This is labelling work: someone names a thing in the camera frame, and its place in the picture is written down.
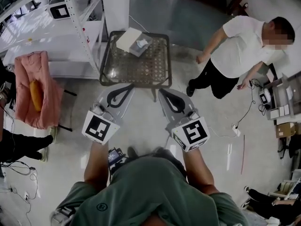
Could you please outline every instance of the white box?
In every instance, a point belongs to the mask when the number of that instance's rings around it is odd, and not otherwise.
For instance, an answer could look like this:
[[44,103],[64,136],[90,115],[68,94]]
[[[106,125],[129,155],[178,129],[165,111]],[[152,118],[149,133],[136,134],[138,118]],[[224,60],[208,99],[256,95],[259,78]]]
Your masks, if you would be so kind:
[[210,133],[204,117],[172,129],[172,138],[188,152],[200,147],[210,138]]
[[116,42],[116,47],[123,51],[130,52],[130,47],[142,34],[141,31],[135,28],[129,28]]
[[284,116],[284,106],[279,107],[279,116]]
[[279,109],[274,109],[274,110],[271,110],[270,111],[270,118],[271,119],[274,119],[274,118],[277,118],[279,117]]
[[88,111],[81,133],[91,140],[104,145],[119,128],[119,125],[92,111]]
[[285,105],[284,106],[284,115],[289,115],[289,113],[290,113],[290,107],[289,107],[289,105]]

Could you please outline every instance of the hand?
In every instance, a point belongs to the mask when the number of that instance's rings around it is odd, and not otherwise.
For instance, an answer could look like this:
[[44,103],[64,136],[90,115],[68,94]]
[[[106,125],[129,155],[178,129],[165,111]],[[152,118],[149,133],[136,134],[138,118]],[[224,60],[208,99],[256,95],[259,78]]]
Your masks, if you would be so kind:
[[200,63],[206,61],[206,59],[208,59],[209,56],[210,56],[210,54],[208,55],[208,54],[204,54],[204,53],[201,54],[201,55],[198,55],[197,58],[196,58],[196,62],[198,64],[200,64]]
[[243,80],[242,84],[237,86],[237,89],[238,90],[245,89],[245,88],[247,88],[248,84],[249,84],[249,79],[245,78]]
[[273,204],[274,204],[274,205],[278,205],[278,204],[280,204],[280,200],[277,200],[277,199],[276,199],[276,200],[274,200],[274,201],[273,201]]

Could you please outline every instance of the man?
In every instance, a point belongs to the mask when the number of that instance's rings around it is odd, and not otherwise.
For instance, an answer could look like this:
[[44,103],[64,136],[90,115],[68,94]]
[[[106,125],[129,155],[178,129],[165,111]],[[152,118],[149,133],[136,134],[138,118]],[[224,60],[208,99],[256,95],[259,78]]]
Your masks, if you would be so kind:
[[163,148],[129,157],[111,171],[107,187],[108,145],[93,142],[85,181],[72,187],[52,213],[51,225],[248,225],[231,197],[215,188],[199,149],[183,152],[187,172]]
[[27,156],[43,162],[47,161],[47,146],[56,138],[57,129],[51,128],[49,136],[44,138],[26,137],[12,134],[3,128],[5,105],[9,90],[5,83],[0,85],[0,162],[14,162]]
[[301,198],[277,200],[275,197],[267,196],[245,186],[244,190],[251,197],[247,200],[242,208],[251,206],[260,216],[269,219],[270,217],[278,218],[281,225],[290,225],[295,222],[297,225],[301,214]]
[[[224,39],[225,42],[212,53]],[[294,29],[285,18],[277,17],[269,23],[248,16],[231,19],[214,33],[203,54],[197,56],[200,64],[212,53],[202,73],[189,81],[187,95],[191,97],[195,89],[211,85],[213,95],[222,99],[232,91],[239,77],[249,71],[237,87],[246,88],[262,64],[269,61],[274,50],[285,49],[294,40]]]

